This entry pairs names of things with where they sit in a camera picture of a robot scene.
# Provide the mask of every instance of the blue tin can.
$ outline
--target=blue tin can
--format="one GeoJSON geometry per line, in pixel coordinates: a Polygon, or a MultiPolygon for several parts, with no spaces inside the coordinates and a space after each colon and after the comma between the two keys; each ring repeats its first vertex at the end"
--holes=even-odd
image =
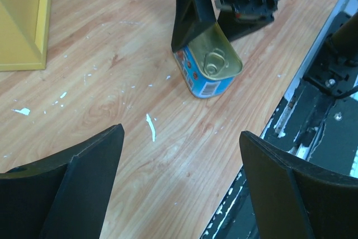
{"type": "Polygon", "coordinates": [[[243,64],[216,24],[174,53],[191,93],[201,99],[225,92],[243,64]]]}

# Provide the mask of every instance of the wooden table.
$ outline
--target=wooden table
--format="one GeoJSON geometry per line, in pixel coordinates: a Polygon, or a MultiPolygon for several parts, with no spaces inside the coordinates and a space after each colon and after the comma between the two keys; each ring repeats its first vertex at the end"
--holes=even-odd
{"type": "Polygon", "coordinates": [[[101,238],[198,238],[242,165],[240,132],[260,134],[336,1],[281,0],[233,43],[230,89],[198,100],[171,53],[175,0],[53,0],[47,69],[0,73],[0,171],[123,123],[101,238]]]}

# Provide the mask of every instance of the yellow box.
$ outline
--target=yellow box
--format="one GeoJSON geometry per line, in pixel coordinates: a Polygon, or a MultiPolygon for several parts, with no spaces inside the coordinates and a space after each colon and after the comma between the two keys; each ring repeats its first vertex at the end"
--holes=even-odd
{"type": "Polygon", "coordinates": [[[51,0],[0,0],[0,71],[46,68],[51,0]]]}

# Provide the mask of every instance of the bolt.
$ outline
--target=bolt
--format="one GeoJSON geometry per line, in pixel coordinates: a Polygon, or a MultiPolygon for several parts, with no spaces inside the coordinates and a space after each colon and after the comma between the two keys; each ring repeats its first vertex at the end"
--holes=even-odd
{"type": "Polygon", "coordinates": [[[328,88],[332,88],[335,84],[336,84],[336,80],[333,79],[333,78],[331,78],[331,79],[329,79],[329,80],[326,81],[326,86],[327,86],[328,88]]]}
{"type": "Polygon", "coordinates": [[[335,120],[342,120],[342,113],[340,113],[340,112],[336,113],[335,120]]]}

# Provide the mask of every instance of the ring pull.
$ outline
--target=ring pull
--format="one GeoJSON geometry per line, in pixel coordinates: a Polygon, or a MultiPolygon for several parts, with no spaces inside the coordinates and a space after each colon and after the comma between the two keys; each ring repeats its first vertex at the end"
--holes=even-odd
{"type": "Polygon", "coordinates": [[[206,54],[204,59],[204,72],[208,76],[218,75],[224,68],[228,67],[229,63],[225,59],[225,52],[215,48],[213,51],[206,54]]]}

